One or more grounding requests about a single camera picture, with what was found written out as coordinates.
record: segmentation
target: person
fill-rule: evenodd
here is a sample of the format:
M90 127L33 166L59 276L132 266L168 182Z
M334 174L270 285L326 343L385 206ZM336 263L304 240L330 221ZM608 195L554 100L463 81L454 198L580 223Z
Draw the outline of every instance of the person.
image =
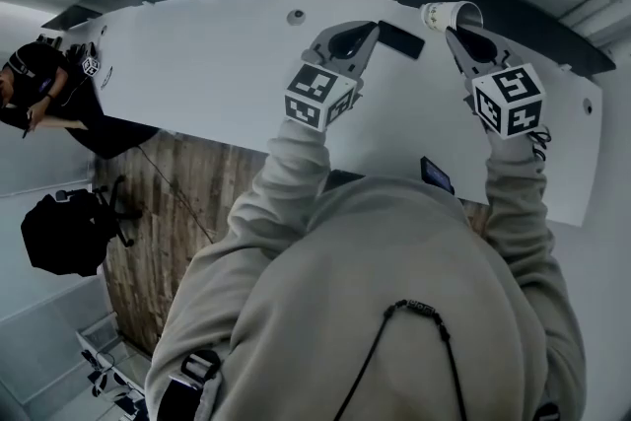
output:
M483 240L420 180L321 193L325 136L285 121L228 235L181 281L146 380L151 419L580 419L585 352L544 162L526 135L487 135Z
M102 158L112 158L158 131L104 115L92 79L44 42L26 44L0 71L0 121L24 135L38 127L66 128Z

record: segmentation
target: sleeve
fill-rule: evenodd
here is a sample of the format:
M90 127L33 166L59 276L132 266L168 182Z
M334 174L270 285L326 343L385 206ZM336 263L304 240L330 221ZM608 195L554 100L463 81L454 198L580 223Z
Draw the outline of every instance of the sleeve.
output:
M68 60L61 51L43 42L27 44L18 49L18 54L36 75L53 77L57 68L61 67L66 72L70 68Z
M527 136L503 141L489 133L486 240L507 262L545 331L548 377L545 397L561 419L579 420L585 409L585 349L568 292L551 251L554 241L541 198L544 163Z
M0 109L0 121L3 123L26 130L29 127L27 112L22 107L5 107Z
M227 236L195 255L179 285L147 376L151 419L169 374L195 350L231 338L263 270L304 236L329 169L324 134L286 120L251 190L235 202Z

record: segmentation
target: wooden panel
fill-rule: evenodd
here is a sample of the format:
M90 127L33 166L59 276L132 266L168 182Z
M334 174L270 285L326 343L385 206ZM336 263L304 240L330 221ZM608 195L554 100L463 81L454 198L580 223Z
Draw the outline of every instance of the wooden panel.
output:
M255 151L166 132L142 148L185 195L213 241L225 236L228 212L265 159ZM144 216L124 223L133 247L110 242L105 278L121 331L151 353L188 263L209 241L140 150L98 160L96 184L111 185L118 175L127 177L121 202Z

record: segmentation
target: white table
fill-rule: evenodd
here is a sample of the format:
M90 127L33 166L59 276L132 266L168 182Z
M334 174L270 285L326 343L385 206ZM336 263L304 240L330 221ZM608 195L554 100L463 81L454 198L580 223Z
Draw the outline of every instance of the white table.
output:
M286 21L295 9L306 13L300 26ZM106 14L69 35L98 44L95 83L106 114L266 151L301 52L322 29L352 20L389 21L426 45L415 61L378 44L363 76L364 98L329 129L333 166L419 177L425 155L449 174L457 196L486 202L487 140L462 101L444 35L423 27L416 9L391 0L173 0ZM549 218L580 226L596 173L600 88L512 45L548 94Z

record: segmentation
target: white cup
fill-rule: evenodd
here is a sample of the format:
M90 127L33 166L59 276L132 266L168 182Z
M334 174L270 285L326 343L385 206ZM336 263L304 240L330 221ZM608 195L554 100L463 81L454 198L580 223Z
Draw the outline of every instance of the white cup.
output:
M472 2L434 2L421 6L421 20L433 31L457 30L460 25L482 28L482 12Z

